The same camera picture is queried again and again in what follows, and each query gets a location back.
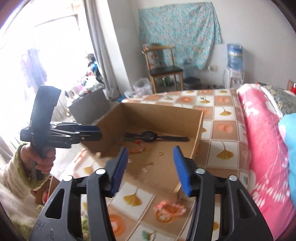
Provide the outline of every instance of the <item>black container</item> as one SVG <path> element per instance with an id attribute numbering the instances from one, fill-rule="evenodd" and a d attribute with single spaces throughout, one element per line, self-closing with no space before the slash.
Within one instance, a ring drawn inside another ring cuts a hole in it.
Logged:
<path id="1" fill-rule="evenodd" d="M 200 90 L 202 87 L 200 79 L 189 77 L 184 79 L 184 90 Z"/>

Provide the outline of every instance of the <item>wooden chair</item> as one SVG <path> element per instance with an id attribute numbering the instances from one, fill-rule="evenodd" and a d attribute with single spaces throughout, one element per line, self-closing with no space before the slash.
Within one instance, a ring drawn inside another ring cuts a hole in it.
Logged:
<path id="1" fill-rule="evenodd" d="M 177 88 L 177 78 L 176 78 L 176 75 L 177 74 L 180 75 L 181 90 L 183 90 L 183 81 L 184 81 L 183 80 L 183 69 L 175 66 L 174 56 L 173 56 L 173 49 L 174 48 L 175 48 L 175 46 L 155 46 L 155 47 L 145 48 L 142 51 L 142 54 L 145 55 L 145 59 L 146 59 L 146 63 L 147 63 L 147 68 L 148 68 L 149 75 L 150 75 L 150 81 L 152 83 L 154 93 L 157 93 L 156 84 L 155 84 L 155 78 L 165 77 L 165 76 L 169 76 L 169 75 L 173 75 L 174 76 L 175 89 L 177 91 L 178 90 L 178 88 Z M 170 49 L 170 54 L 171 54 L 171 59 L 172 59 L 172 64 L 173 65 L 171 65 L 171 66 L 160 66 L 160 67 L 150 68 L 150 62 L 149 62 L 149 58 L 148 58 L 148 54 L 147 53 L 148 52 L 152 52 L 152 51 L 165 50 L 165 49 Z"/>

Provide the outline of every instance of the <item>electrical outlet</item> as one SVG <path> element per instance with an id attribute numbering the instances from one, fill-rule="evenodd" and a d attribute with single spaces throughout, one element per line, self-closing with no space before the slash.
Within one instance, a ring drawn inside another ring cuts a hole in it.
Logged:
<path id="1" fill-rule="evenodd" d="M 212 65 L 210 66 L 211 71 L 218 71 L 218 66 L 217 65 Z"/>

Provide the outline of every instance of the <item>black chair seat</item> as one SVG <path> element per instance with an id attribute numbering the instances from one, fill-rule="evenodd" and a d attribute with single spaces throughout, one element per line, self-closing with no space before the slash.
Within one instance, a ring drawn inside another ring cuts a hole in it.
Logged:
<path id="1" fill-rule="evenodd" d="M 169 75 L 170 73 L 174 72 L 180 72 L 183 71 L 183 69 L 177 67 L 177 66 L 163 66 L 163 67 L 157 67 L 150 70 L 150 75 L 152 77 L 158 76 L 158 75 Z"/>

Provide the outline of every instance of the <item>watch strap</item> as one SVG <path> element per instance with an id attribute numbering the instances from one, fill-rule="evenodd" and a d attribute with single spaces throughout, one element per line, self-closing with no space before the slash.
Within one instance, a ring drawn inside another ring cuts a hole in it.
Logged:
<path id="1" fill-rule="evenodd" d="M 157 140 L 165 140 L 165 141 L 181 141 L 181 142 L 188 142 L 188 137 L 173 137 L 173 136 L 163 136 L 157 135 Z"/>
<path id="2" fill-rule="evenodd" d="M 136 139 L 140 139 L 142 137 L 142 134 L 134 134 L 134 133 L 126 132 L 124 134 L 124 137 L 125 138 L 136 138 Z"/>

